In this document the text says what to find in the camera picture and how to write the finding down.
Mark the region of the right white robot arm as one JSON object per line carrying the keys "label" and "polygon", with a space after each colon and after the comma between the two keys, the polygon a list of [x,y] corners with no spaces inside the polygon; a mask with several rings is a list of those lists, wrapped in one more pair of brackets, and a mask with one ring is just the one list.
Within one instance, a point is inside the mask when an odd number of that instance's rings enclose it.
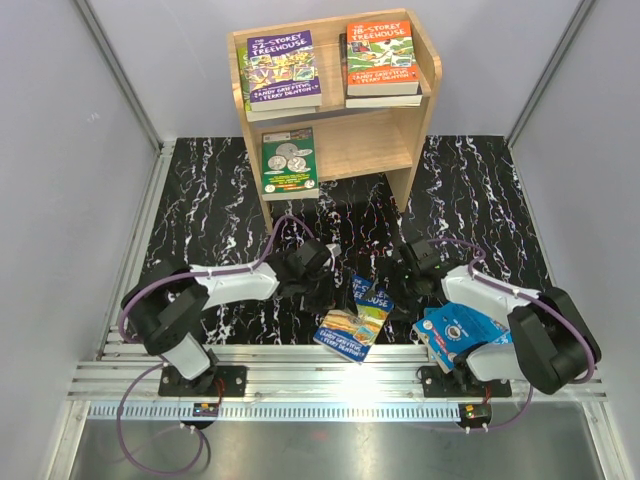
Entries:
{"label": "right white robot arm", "polygon": [[376,261],[363,297],[382,292],[441,370],[465,397],[493,381],[522,380],[546,395],[588,382],[600,347],[570,295],[500,281],[477,269],[486,257],[474,246],[468,263],[446,261],[443,239],[418,238]]}

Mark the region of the purple 52-Storey Treehouse book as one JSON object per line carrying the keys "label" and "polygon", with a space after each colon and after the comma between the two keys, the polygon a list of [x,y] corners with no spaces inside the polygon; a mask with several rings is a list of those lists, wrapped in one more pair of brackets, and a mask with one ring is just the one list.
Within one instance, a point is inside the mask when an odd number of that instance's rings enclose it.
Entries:
{"label": "purple 52-Storey Treehouse book", "polygon": [[310,30],[247,40],[249,101],[253,111],[319,107],[322,89]]}

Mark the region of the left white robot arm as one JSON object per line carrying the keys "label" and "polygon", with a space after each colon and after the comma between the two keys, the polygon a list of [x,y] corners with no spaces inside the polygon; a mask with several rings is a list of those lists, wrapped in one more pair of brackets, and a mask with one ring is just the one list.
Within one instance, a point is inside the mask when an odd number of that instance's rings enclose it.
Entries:
{"label": "left white robot arm", "polygon": [[202,313],[219,305],[299,297],[313,314],[357,311],[352,281],[334,281],[337,244],[311,239],[297,248],[265,253],[252,263],[224,267],[164,261],[121,301],[123,320],[151,356],[163,359],[164,396],[203,397],[222,385],[218,357],[196,338]]}

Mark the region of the green 65-Storey Treehouse book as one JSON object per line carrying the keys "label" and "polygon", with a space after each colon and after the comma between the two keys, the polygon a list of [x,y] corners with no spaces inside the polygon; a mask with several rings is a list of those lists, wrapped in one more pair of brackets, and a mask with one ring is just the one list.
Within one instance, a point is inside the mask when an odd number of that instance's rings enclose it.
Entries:
{"label": "green 65-Storey Treehouse book", "polygon": [[276,109],[268,111],[254,111],[250,102],[249,95],[249,82],[247,74],[249,72],[249,60],[247,54],[247,47],[245,45],[237,48],[237,61],[240,73],[240,84],[242,90],[242,97],[244,101],[244,110],[248,122],[258,122],[266,120],[274,120],[284,117],[300,116],[306,114],[313,114],[317,111],[316,107],[295,107]]}

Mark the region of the dark blue 91-Storey Treehouse book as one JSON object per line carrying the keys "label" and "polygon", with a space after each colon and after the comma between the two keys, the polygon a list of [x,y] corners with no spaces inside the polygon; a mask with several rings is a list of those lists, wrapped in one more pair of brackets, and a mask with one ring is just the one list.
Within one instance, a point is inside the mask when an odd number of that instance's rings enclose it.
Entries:
{"label": "dark blue 91-Storey Treehouse book", "polygon": [[[395,305],[383,291],[358,275],[352,275],[356,312],[330,310],[316,330],[313,341],[339,356],[361,364],[366,359]],[[357,295],[366,291],[382,291],[390,299],[389,305],[359,305]]]}

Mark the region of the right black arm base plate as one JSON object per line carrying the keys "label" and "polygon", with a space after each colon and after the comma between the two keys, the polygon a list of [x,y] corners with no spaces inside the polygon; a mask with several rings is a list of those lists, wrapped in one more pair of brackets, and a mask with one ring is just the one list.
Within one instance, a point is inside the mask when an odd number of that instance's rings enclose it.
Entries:
{"label": "right black arm base plate", "polygon": [[509,398],[512,396],[508,381],[482,382],[464,369],[445,373],[439,366],[418,368],[417,378],[425,398]]}

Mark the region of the green coin cover book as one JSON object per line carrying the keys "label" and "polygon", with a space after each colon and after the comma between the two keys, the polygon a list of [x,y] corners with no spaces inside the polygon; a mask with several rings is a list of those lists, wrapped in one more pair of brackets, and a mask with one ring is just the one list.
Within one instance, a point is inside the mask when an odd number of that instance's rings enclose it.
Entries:
{"label": "green coin cover book", "polygon": [[261,196],[265,201],[319,197],[311,127],[263,134],[261,167]]}

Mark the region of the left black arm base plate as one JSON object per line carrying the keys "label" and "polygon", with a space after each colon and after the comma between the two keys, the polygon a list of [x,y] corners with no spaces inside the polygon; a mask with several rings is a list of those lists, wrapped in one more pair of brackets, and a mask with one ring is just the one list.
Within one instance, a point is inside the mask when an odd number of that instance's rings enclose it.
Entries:
{"label": "left black arm base plate", "polygon": [[247,373],[246,366],[222,365],[217,366],[214,373],[207,371],[194,380],[188,380],[174,366],[168,366],[162,369],[158,395],[241,398],[246,390]]}

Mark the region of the dark Tale of Two Cities book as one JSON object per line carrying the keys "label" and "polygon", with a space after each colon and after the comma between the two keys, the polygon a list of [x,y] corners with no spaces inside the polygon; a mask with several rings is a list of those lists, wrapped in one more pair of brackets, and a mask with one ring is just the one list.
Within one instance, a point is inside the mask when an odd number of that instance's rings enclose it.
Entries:
{"label": "dark Tale of Two Cities book", "polygon": [[347,109],[368,109],[385,107],[418,107],[423,96],[421,86],[414,94],[404,95],[372,95],[353,96],[347,92],[347,38],[345,33],[339,35],[340,62],[342,83],[344,87],[345,107]]}

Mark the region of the orange 78-Storey Treehouse book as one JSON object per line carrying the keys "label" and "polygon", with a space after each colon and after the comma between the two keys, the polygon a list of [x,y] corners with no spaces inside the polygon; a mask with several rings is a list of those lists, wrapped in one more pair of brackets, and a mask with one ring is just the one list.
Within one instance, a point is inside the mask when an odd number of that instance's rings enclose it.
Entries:
{"label": "orange 78-Storey Treehouse book", "polygon": [[346,91],[349,96],[413,95],[418,92],[419,84],[408,20],[347,25]]}

